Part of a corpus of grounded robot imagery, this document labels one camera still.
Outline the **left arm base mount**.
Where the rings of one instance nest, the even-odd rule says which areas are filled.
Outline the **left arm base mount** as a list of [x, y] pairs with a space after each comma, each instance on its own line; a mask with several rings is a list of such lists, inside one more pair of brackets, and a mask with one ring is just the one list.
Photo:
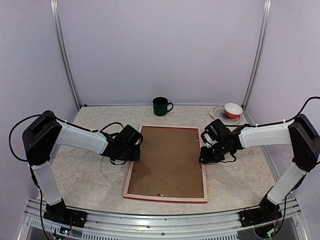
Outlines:
[[43, 218], [69, 227], [84, 228], [88, 213], [85, 211], [66, 208], [64, 210], [46, 209]]

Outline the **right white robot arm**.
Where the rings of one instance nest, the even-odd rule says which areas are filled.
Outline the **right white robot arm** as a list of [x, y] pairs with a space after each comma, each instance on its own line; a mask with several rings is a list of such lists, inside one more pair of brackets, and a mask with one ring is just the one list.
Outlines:
[[282, 175], [264, 195], [257, 209], [244, 210], [241, 217], [253, 217], [260, 222], [280, 217], [280, 203], [295, 191], [306, 175], [320, 164], [320, 135], [304, 114], [292, 119], [263, 125], [226, 125], [216, 119], [201, 133], [204, 146], [200, 149], [201, 164], [232, 162], [235, 154], [253, 147], [284, 148], [289, 150], [288, 163]]

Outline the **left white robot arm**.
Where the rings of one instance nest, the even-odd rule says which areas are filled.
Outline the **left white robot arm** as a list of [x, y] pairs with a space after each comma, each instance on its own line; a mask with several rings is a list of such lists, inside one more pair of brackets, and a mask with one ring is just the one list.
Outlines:
[[70, 218], [50, 165], [51, 152], [56, 145], [87, 150], [107, 157], [111, 162], [126, 163], [140, 160], [143, 139], [143, 135], [131, 125], [109, 134], [59, 119], [51, 110], [37, 114], [35, 121], [22, 133], [22, 141], [26, 160], [47, 202], [46, 212], [61, 223]]

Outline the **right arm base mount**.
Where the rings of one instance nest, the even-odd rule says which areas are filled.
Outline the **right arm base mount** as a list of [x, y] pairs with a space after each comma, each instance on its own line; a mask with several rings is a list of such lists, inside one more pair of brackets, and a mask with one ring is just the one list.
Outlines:
[[239, 212], [239, 219], [243, 228], [267, 223], [282, 217], [279, 205], [273, 204], [260, 204], [257, 208], [248, 208]]

